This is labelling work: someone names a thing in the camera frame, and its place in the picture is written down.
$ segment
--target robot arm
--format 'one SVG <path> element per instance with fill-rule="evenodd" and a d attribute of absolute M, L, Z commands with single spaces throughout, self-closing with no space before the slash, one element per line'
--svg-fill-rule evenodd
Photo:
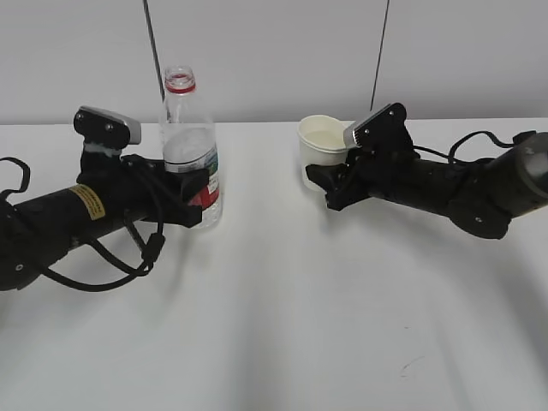
<path fill-rule="evenodd" d="M 445 156 L 414 146 L 401 104 L 390 104 L 345 130 L 353 146 L 345 164 L 307 166 L 308 178 L 322 187 L 327 206 L 340 211 L 358 201 L 377 197 L 448 217 L 456 226 L 487 239 L 503 238 L 509 223 L 548 203 L 548 133 L 528 131 L 504 144 L 490 132 L 472 133 Z M 509 150 L 498 158 L 467 163 L 455 151 L 476 134 L 487 134 Z M 449 160 L 420 158 L 434 152 Z"/>
<path fill-rule="evenodd" d="M 127 145 L 140 143 L 140 124 L 107 110 L 81 107 L 74 129 L 84 136 L 76 186 L 11 205 L 7 198 L 26 191 L 30 169 L 16 158 L 4 159 L 23 169 L 23 181 L 19 190 L 0 193 L 0 290 L 22 289 L 40 274 L 83 291 L 120 287 L 152 270 L 164 245 L 165 223 L 193 227 L 201 222 L 201 207 L 188 201 L 207 185 L 207 170 L 179 176 L 166 172 L 161 160 L 121 157 Z M 138 220 L 158 225 L 146 241 L 134 227 Z M 124 227 L 141 251 L 143 262 L 137 268 L 121 262 L 98 242 Z M 49 268 L 83 245 L 94 248 L 127 276 L 93 285 Z"/>

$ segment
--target white cup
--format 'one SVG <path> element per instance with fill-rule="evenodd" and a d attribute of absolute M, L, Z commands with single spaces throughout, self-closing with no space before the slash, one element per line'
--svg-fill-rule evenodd
<path fill-rule="evenodd" d="M 329 116 L 309 116 L 299 123 L 302 180 L 308 188 L 324 191 L 308 180 L 305 168 L 309 164 L 335 165 L 346 160 L 348 148 L 344 145 L 344 129 L 342 122 Z"/>

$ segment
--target bottle label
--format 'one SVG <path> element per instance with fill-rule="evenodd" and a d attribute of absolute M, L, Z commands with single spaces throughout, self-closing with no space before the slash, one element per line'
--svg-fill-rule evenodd
<path fill-rule="evenodd" d="M 202 206 L 202 210 L 211 207 L 219 198 L 219 159 L 217 147 L 213 147 L 206 155 L 185 164 L 166 164 L 166 171 L 182 174 L 189 171 L 207 169 L 209 171 L 209 183 L 189 201 L 191 206 Z"/>

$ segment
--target plastic bottle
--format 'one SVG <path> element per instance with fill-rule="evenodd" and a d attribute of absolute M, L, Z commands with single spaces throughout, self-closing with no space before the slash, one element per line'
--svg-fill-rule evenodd
<path fill-rule="evenodd" d="M 209 227 L 221 217 L 223 210 L 215 124 L 196 94 L 196 81 L 190 67 L 168 67 L 164 81 L 165 100 L 160 115 L 160 130 L 165 169 L 176 174 L 197 169 L 209 170 L 208 187 L 190 201 L 191 205 L 203 208 L 202 223 L 196 228 Z"/>

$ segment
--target white table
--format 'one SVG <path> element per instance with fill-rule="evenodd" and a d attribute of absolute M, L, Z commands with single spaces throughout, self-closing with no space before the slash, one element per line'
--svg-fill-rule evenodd
<path fill-rule="evenodd" d="M 412 121 L 447 150 L 548 119 Z M 155 125 L 135 149 L 157 156 Z M 548 209 L 502 241 L 379 200 L 340 213 L 299 180 L 294 123 L 219 124 L 224 215 L 168 228 L 155 271 L 106 294 L 41 278 L 0 294 L 0 409 L 468 411 L 548 409 Z M 70 186 L 71 126 L 2 126 L 33 168 L 20 202 Z M 461 157 L 497 154 L 478 137 Z M 0 164 L 0 188 L 19 171 Z M 154 227 L 142 223 L 140 228 Z M 125 232 L 105 239 L 136 263 Z M 82 248 L 55 266 L 119 277 Z"/>

